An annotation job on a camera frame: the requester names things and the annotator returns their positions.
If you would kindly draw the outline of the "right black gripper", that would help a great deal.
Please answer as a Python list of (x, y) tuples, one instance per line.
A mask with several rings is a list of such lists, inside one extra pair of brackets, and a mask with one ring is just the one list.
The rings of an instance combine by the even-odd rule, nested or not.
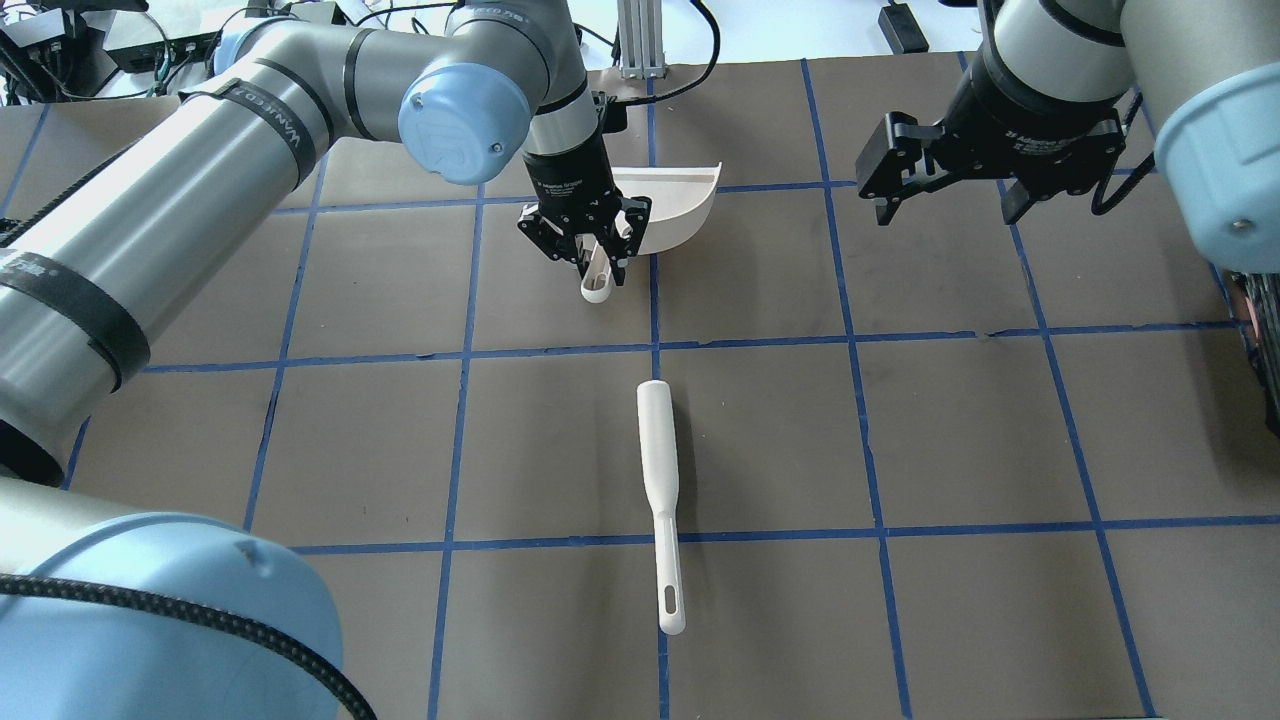
[(1088, 195), (1091, 213), (1102, 217), (1146, 177), (1146, 163), (1139, 161), (1108, 191), (1144, 100), (1135, 90), (1124, 111), (1110, 104), (1050, 115), (1047, 129), (1030, 133), (1014, 122), (1034, 113), (1005, 95), (995, 79), (969, 70), (937, 122), (923, 124), (905, 111), (882, 115), (855, 161), (858, 195), (874, 204), (878, 225), (888, 225), (908, 199), (963, 181), (1007, 182), (1001, 199), (1007, 225), (1060, 193)]

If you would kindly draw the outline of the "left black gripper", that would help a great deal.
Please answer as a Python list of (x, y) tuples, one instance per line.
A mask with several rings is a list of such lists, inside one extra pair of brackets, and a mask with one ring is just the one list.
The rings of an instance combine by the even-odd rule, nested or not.
[(628, 199), (614, 182), (605, 150), (570, 150), (554, 155), (522, 152), (536, 202), (527, 205), (517, 228), (550, 260), (570, 263), (584, 279), (591, 251), (577, 234), (599, 241), (611, 279), (625, 286), (627, 265), (637, 256), (650, 219), (652, 200)]

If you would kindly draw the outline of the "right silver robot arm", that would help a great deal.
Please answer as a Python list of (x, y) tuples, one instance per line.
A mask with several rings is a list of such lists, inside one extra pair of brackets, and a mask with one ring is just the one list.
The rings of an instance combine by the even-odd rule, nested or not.
[(887, 225), (904, 201), (1007, 181), (1006, 223), (1059, 193), (1096, 191), (1142, 97), (1153, 163), (1202, 256), (1274, 274), (1277, 247), (1275, 1), (980, 1), (983, 40), (943, 117), (879, 119), (855, 164)]

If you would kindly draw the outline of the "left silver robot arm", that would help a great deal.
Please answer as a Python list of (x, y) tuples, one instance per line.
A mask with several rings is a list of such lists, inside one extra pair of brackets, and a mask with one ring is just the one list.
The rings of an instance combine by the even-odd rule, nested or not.
[(3, 716), (353, 719), (332, 596), (229, 523), (65, 492), (93, 406), (339, 138), (402, 143), (452, 184), (522, 158), (521, 231), (622, 283), (652, 200), (626, 197), (563, 1), (457, 1), (438, 36), (239, 18), (214, 77), (3, 247)]

